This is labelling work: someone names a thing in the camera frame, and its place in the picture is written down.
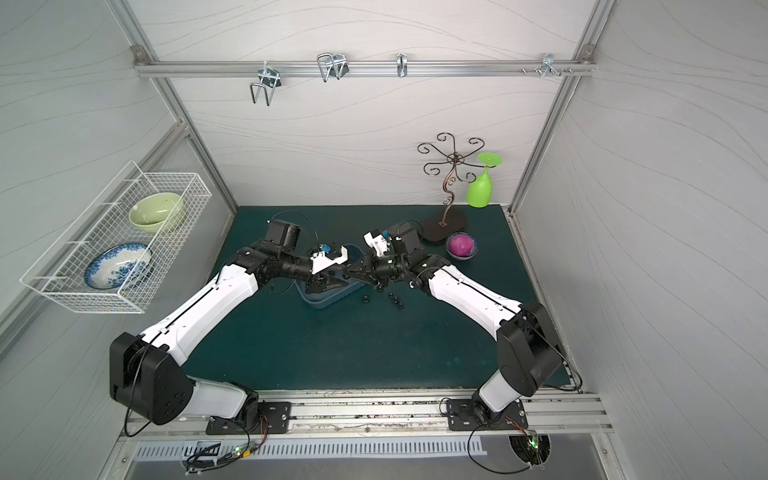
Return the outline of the blue plastic storage box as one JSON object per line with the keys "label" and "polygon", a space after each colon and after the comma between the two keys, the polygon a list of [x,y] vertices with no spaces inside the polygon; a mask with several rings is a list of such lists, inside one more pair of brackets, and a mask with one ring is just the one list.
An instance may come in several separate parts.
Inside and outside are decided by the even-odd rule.
{"label": "blue plastic storage box", "polygon": [[305,281],[296,281],[296,289],[302,300],[316,310],[327,308],[365,286],[359,280],[344,276],[340,266],[330,267],[324,270],[323,274],[326,274],[331,281],[342,281],[343,285],[326,289],[323,292],[309,292]]}

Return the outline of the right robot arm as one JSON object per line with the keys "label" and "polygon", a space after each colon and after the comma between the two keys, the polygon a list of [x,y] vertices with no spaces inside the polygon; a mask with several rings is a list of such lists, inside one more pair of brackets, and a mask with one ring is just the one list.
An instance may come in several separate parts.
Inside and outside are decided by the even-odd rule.
{"label": "right robot arm", "polygon": [[523,397],[533,396],[564,357],[546,308],[506,298],[426,250],[408,222],[364,235],[368,251],[348,261],[347,276],[374,286],[406,282],[445,302],[482,327],[496,342],[497,369],[472,397],[476,415],[490,422]]}

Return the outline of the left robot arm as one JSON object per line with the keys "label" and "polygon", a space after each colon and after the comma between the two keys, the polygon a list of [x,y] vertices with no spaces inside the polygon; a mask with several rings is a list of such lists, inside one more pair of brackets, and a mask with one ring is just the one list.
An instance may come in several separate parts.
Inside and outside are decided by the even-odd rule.
{"label": "left robot arm", "polygon": [[164,425],[178,417],[236,419],[258,396],[230,383],[195,379],[182,369],[225,317],[275,278],[323,292],[343,285],[329,271],[345,264],[345,246],[320,244],[308,256],[295,246],[298,225],[274,220],[265,237],[243,247],[204,287],[142,333],[119,335],[109,348],[109,395],[127,413]]}

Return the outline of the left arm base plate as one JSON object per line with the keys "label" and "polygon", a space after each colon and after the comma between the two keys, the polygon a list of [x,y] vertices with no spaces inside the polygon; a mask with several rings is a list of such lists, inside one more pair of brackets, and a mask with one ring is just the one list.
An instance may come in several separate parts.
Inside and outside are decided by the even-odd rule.
{"label": "left arm base plate", "polygon": [[286,434],[291,421],[291,402],[250,402],[234,418],[213,416],[209,419],[207,435],[235,435],[266,433]]}

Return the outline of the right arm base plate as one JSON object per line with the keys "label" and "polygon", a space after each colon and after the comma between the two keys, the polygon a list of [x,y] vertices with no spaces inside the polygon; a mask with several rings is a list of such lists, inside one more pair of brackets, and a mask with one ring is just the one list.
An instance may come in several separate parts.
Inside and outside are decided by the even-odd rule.
{"label": "right arm base plate", "polygon": [[450,431],[470,432],[476,427],[490,431],[517,431],[528,428],[523,402],[518,399],[503,411],[494,412],[472,398],[444,397],[439,412],[447,418]]}

